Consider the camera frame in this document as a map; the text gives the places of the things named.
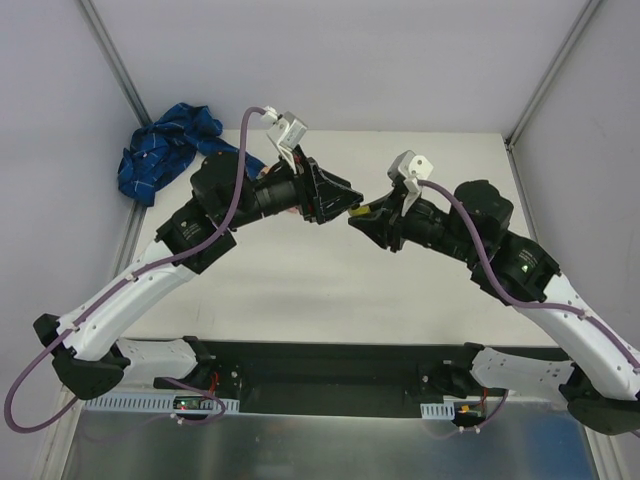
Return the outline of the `yellow nail polish bottle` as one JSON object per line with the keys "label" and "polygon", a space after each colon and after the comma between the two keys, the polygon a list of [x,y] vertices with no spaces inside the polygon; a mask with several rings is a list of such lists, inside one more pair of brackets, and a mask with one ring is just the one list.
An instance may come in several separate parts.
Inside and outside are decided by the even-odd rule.
{"label": "yellow nail polish bottle", "polygon": [[350,217],[359,217],[363,215],[367,215],[371,212],[369,206],[359,206],[357,208],[351,208],[348,210],[348,214]]}

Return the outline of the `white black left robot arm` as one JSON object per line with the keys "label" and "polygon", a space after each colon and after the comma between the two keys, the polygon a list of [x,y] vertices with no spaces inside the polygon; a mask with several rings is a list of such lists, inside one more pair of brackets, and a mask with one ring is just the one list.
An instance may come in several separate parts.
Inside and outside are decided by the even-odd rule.
{"label": "white black left robot arm", "polygon": [[171,380],[191,389],[209,387],[214,360],[196,337],[153,341],[123,334],[234,248],[232,232],[238,228],[290,208],[321,225],[362,203],[348,181],[322,169],[301,148],[294,149],[293,159],[252,180],[239,173],[237,154],[206,157],[190,178],[191,199],[157,229],[136,260],[76,310],[36,319],[34,330],[50,349],[62,384],[81,400],[117,386],[167,388]]}

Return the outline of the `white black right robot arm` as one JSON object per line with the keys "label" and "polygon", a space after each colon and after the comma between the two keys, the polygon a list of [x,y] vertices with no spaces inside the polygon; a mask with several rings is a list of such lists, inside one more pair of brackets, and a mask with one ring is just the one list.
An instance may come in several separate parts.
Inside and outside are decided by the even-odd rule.
{"label": "white black right robot arm", "polygon": [[535,241],[510,231],[511,201],[486,180],[455,191],[427,182],[449,203],[442,211],[397,185],[352,209],[348,223],[390,252],[415,243],[463,262],[481,291],[541,328],[564,352],[562,361],[510,355],[467,343],[428,381],[444,395],[464,398],[479,388],[514,391],[566,408],[604,435],[639,433],[639,352],[577,293],[559,264]]}

